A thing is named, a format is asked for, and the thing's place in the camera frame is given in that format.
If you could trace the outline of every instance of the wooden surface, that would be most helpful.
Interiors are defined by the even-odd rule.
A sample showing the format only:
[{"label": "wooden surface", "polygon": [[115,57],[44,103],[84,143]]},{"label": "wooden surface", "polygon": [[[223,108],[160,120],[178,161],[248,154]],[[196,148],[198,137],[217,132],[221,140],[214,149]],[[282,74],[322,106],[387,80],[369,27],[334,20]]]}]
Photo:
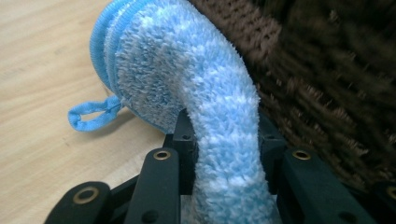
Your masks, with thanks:
[{"label": "wooden surface", "polygon": [[67,111],[109,94],[89,39],[108,0],[0,1],[0,223],[43,223],[75,185],[111,188],[137,175],[163,134],[127,109],[94,133]]}]

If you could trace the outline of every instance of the light blue sock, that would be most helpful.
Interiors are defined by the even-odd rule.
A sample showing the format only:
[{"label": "light blue sock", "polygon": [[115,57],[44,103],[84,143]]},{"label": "light blue sock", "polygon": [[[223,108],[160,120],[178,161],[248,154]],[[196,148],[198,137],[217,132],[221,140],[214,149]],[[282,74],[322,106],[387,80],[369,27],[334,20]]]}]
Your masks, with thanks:
[{"label": "light blue sock", "polygon": [[[118,98],[105,113],[125,105],[172,133],[187,108],[200,151],[183,223],[279,222],[260,164],[259,97],[242,59],[206,17],[187,0],[115,1],[94,27],[91,53]],[[78,107],[70,113],[80,131],[111,121],[81,121]]]}]

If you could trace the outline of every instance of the woven fabric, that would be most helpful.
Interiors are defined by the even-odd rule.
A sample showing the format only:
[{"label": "woven fabric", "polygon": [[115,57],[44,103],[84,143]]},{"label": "woven fabric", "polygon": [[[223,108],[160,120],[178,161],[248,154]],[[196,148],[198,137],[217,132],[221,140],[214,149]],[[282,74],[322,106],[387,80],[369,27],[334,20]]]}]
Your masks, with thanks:
[{"label": "woven fabric", "polygon": [[184,0],[115,1],[94,27],[91,53],[122,105],[163,132],[187,108],[199,158],[183,223],[279,221],[260,163],[259,96],[205,16]]},{"label": "woven fabric", "polygon": [[190,1],[242,54],[291,146],[354,189],[395,181],[394,1]]}]

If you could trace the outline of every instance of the brass grommet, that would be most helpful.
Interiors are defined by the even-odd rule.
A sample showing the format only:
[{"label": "brass grommet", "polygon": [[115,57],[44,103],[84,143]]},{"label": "brass grommet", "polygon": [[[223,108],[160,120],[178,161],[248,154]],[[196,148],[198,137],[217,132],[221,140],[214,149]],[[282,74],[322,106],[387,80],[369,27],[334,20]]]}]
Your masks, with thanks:
[{"label": "brass grommet", "polygon": [[304,150],[295,150],[292,153],[293,157],[302,160],[302,161],[309,161],[311,160],[311,155],[304,151]]},{"label": "brass grommet", "polygon": [[[89,197],[84,197],[82,194],[90,192],[91,195]],[[97,196],[99,195],[99,189],[95,187],[87,187],[84,189],[81,189],[79,192],[75,194],[73,197],[73,202],[77,204],[84,204],[84,203],[90,203],[92,202]]]},{"label": "brass grommet", "polygon": [[164,161],[166,159],[168,159],[169,157],[171,157],[171,153],[168,151],[158,151],[156,153],[154,153],[154,159],[157,161]]},{"label": "brass grommet", "polygon": [[387,194],[391,199],[396,200],[396,187],[395,186],[387,187]]}]

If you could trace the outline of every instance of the screw hole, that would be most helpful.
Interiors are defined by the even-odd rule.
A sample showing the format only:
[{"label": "screw hole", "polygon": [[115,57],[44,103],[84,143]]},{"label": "screw hole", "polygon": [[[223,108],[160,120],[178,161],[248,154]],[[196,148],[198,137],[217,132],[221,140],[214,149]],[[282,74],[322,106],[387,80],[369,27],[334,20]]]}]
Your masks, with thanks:
[{"label": "screw hole", "polygon": [[154,153],[154,159],[158,161],[164,161],[171,157],[171,153],[168,151],[158,151]]},{"label": "screw hole", "polygon": [[387,194],[390,198],[396,200],[396,187],[395,186],[387,187]]},{"label": "screw hole", "polygon": [[76,204],[90,203],[99,195],[99,189],[94,187],[87,187],[81,189],[73,197],[73,202]]},{"label": "screw hole", "polygon": [[299,160],[302,160],[302,161],[308,161],[311,159],[311,155],[309,155],[308,152],[303,151],[303,150],[293,151],[293,156]]},{"label": "screw hole", "polygon": [[358,223],[358,218],[349,212],[341,212],[338,216],[347,223]]},{"label": "screw hole", "polygon": [[143,223],[154,223],[160,215],[155,210],[149,210],[142,216]]}]

